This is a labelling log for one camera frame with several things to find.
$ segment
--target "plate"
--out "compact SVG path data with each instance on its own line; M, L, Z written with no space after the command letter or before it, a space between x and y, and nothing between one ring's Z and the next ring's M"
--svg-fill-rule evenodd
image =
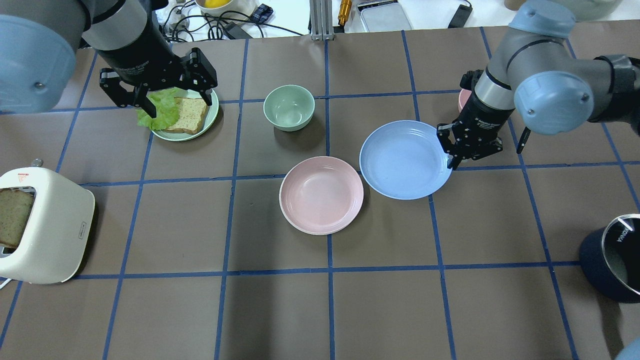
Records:
M280 209L296 229L328 235L353 221L364 197L362 180L346 162L330 156L293 167L280 185Z
M400 120L369 135L360 150L360 170L369 186L382 195L413 200L444 185L451 175L448 159L435 127Z
M190 97L192 99L201 98L200 94L193 90L187 90L185 94L176 95L176 97ZM200 130L199 132L193 135L186 134L186 133L180 133L180 134L165 133L162 130L152 130L151 132L157 137L159 137L160 139L167 140L170 142L183 142L183 141L191 140L193 138L197 138L198 136L204 134L204 132L207 131L213 125L213 122L216 120L216 116L218 116L219 109L220 109L220 102L218 101L218 95L216 94L215 91L211 90L211 106L207 107L207 115L205 115L204 125L202 126L202 130Z

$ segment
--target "yellow lemon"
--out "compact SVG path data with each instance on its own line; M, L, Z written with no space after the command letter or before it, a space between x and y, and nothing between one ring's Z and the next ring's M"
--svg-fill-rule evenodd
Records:
M231 0L205 0L204 7L215 9L229 4L229 2L231 2Z

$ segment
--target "black plug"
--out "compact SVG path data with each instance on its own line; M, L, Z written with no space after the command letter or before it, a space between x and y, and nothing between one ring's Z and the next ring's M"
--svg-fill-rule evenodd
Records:
M451 28L463 28L467 23L467 19L471 15L471 10L473 8L467 5L460 5L456 10L456 13L453 14L453 18L449 23L449 29Z

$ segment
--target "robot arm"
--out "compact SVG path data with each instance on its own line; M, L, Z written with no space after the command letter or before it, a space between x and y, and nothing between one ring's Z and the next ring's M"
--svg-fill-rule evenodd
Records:
M502 150L498 131L513 110L529 131L555 135L585 121L624 121L638 134L640 61L625 55L573 59L563 46L575 20L565 7L529 0L518 11L485 71L461 81L472 90L460 116L438 125L438 139L452 158L478 160Z
M154 10L167 5L144 2ZM211 105L213 66L196 47L182 58L174 55L141 0L0 0L0 111L55 106L73 74L81 37L109 64L100 87L116 105L155 117L147 92L175 86L197 91Z

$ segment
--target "yellow object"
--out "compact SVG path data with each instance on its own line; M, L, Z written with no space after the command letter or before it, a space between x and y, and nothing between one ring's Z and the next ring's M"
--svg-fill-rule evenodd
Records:
M210 8L210 9L215 9L215 8L219 8L221 6L225 6L226 4L229 4L230 2L231 2L231 0L205 0L204 1L204 7Z
M340 3L340 12L338 12L338 25L344 26L349 20L351 12L351 0L342 0Z

